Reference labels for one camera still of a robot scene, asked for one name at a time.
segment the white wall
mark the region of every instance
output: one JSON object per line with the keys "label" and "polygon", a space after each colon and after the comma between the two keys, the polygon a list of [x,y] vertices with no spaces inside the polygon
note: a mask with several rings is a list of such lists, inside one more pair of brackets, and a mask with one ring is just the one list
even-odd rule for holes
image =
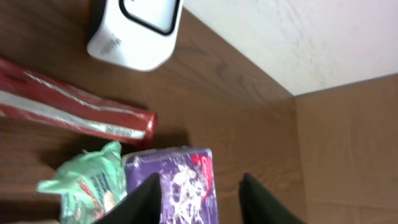
{"label": "white wall", "polygon": [[398,72],[398,0],[185,0],[294,95]]}

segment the plastic wrapper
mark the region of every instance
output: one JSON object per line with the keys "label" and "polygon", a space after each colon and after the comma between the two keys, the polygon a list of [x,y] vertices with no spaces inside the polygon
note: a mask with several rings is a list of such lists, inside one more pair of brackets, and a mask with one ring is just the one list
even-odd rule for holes
{"label": "plastic wrapper", "polygon": [[62,164],[52,180],[39,182],[38,192],[62,195],[62,224],[93,223],[127,195],[120,152],[120,143],[111,142]]}
{"label": "plastic wrapper", "polygon": [[161,224],[218,224],[211,151],[169,148],[123,156],[127,193],[153,173],[160,174]]}
{"label": "plastic wrapper", "polygon": [[156,114],[104,100],[0,59],[0,116],[28,119],[145,148]]}

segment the dark object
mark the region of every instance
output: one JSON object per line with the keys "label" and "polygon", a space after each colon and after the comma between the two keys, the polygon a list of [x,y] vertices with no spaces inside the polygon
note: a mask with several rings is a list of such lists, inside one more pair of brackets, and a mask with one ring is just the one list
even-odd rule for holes
{"label": "dark object", "polygon": [[245,174],[239,187],[244,224],[303,224],[252,175]]}
{"label": "dark object", "polygon": [[159,224],[161,200],[159,174],[152,174],[96,224]]}

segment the red logo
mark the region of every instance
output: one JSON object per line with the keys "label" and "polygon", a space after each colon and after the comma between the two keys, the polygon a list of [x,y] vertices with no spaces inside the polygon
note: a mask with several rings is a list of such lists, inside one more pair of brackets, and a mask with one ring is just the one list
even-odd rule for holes
{"label": "red logo", "polygon": [[207,190],[205,196],[202,198],[202,201],[204,201],[206,200],[213,183],[213,164],[211,163],[211,158],[200,156],[198,154],[192,156],[192,162],[201,166],[201,174],[206,180]]}

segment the black trim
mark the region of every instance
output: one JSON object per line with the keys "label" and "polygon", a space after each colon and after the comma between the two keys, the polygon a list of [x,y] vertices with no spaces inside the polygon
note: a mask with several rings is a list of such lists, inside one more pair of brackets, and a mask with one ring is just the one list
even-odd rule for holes
{"label": "black trim", "polygon": [[178,14],[179,6],[180,6],[180,0],[175,0],[175,7],[174,7],[172,25],[170,26],[169,31],[165,32],[165,31],[162,31],[162,30],[160,30],[160,29],[158,29],[158,28],[156,28],[156,27],[154,27],[154,26],[152,26],[150,24],[147,24],[146,22],[144,22],[144,21],[142,21],[142,20],[130,15],[130,13],[127,12],[126,6],[124,5],[124,0],[119,0],[120,11],[123,13],[124,16],[126,16],[128,19],[130,19],[130,20],[132,20],[132,21],[134,21],[134,22],[136,22],[136,23],[138,23],[140,25],[143,25],[144,27],[146,27],[148,29],[151,29],[151,30],[153,30],[153,31],[155,31],[157,33],[160,33],[162,35],[170,35],[174,31],[174,29],[175,29],[175,21],[177,20],[177,14]]}

